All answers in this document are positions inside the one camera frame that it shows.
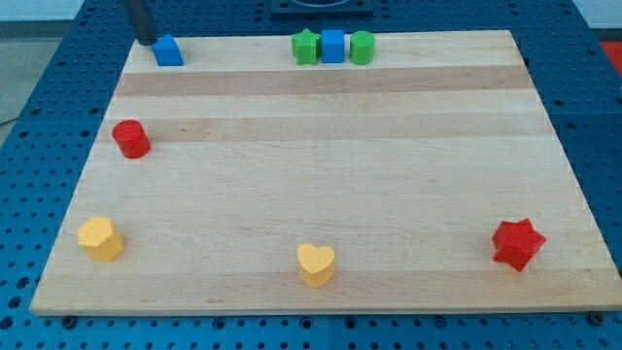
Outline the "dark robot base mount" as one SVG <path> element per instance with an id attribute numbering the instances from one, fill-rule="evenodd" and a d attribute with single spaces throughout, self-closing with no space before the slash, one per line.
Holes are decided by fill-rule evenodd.
<path id="1" fill-rule="evenodd" d="M 374 13 L 372 0 L 270 0 L 269 6 L 273 18 Z"/>

